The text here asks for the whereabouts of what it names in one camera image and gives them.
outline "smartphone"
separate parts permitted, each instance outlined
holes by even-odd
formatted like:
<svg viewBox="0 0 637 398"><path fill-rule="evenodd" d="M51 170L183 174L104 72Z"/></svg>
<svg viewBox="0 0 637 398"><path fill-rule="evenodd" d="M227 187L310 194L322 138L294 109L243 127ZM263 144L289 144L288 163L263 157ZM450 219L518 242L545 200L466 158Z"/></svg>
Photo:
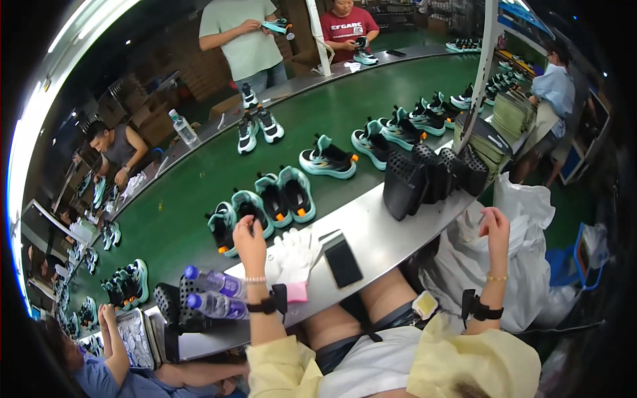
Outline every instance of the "smartphone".
<svg viewBox="0 0 637 398"><path fill-rule="evenodd" d="M344 288L362 280L361 269L356 263L350 245L345 240L343 231L334 231L319 238L319 241L323 245L323 252L338 288Z"/></svg>
<svg viewBox="0 0 637 398"><path fill-rule="evenodd" d="M387 50L386 51L388 54L391 54L395 57L406 57L407 54L405 54L404 52L400 52L400 51L396 51L396 50Z"/></svg>

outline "bracelet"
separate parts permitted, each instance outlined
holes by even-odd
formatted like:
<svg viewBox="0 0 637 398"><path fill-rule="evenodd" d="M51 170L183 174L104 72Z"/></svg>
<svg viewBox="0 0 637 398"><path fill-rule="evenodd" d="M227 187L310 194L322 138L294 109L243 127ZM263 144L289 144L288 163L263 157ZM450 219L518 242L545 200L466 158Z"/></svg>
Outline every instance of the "bracelet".
<svg viewBox="0 0 637 398"><path fill-rule="evenodd" d="M500 282L500 281L506 281L507 279L508 279L507 276L491 276L491 273L487 273L487 280L490 280L490 281Z"/></svg>
<svg viewBox="0 0 637 398"><path fill-rule="evenodd" d="M258 285L260 283L266 283L266 277L265 276L246 276L246 278L244 279L245 283L247 283L248 285Z"/></svg>

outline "denim shorts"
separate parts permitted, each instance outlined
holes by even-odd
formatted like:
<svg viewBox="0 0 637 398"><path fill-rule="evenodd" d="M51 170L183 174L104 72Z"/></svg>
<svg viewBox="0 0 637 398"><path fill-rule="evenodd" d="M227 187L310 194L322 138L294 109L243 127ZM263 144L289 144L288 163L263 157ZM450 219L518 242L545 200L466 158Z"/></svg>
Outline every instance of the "denim shorts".
<svg viewBox="0 0 637 398"><path fill-rule="evenodd" d="M412 309L412 302L413 301L405 303L398 309L395 309L385 315L381 320L374 323L371 329L374 332L380 332L381 330L411 325L422 330L425 325L427 325L427 320L421 319L420 315L416 314L416 312ZM341 363L352 347L354 347L361 336L365 335L366 334L352 336L319 348L316 351L316 363L321 373L324 376L331 373L334 368Z"/></svg>

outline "bottle label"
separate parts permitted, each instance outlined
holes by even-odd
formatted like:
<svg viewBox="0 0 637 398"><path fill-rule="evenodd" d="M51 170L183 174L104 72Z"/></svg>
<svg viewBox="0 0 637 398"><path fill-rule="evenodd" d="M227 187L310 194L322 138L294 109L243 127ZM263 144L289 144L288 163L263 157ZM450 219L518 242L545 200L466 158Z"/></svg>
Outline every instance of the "bottle label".
<svg viewBox="0 0 637 398"><path fill-rule="evenodd" d="M240 279L225 275L224 287L219 293L228 297L237 297L241 294L242 282Z"/></svg>
<svg viewBox="0 0 637 398"><path fill-rule="evenodd" d="M247 318L248 308L243 301L229 300L230 308L228 309L227 319L245 319Z"/></svg>

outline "green floor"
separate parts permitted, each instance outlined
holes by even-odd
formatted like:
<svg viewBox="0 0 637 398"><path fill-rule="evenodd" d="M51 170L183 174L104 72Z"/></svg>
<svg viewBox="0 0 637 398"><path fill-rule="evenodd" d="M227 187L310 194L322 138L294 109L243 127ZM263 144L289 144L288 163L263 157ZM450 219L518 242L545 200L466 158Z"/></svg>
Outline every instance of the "green floor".
<svg viewBox="0 0 637 398"><path fill-rule="evenodd" d="M166 172L117 218L120 245L104 252L98 241L96 274L90 276L84 268L77 271L69 310L77 310L86 295L108 302L100 281L138 258L148 265L151 289L158 282L176 284L184 267L193 262L220 270L235 265L238 259L217 253L204 219L220 201L230 199L233 187L252 190L257 172L297 166L299 152L311 148L314 134L327 134L335 145L351 150L351 132L362 128L367 116L389 116L394 104L411 109L420 96L429 98L435 90L459 94L475 79L477 67L477 55L446 55L363 71L309 90L270 108L286 135L277 145L259 136L257 148L247 157L236 152L235 129L221 134ZM357 166L348 181L310 176L317 219L383 180L369 158L362 155ZM577 186L556 183L552 193L557 214L546 231L547 247L564 247L574 242L579 223L591 217L592 204ZM488 195L481 197L483 203Z"/></svg>

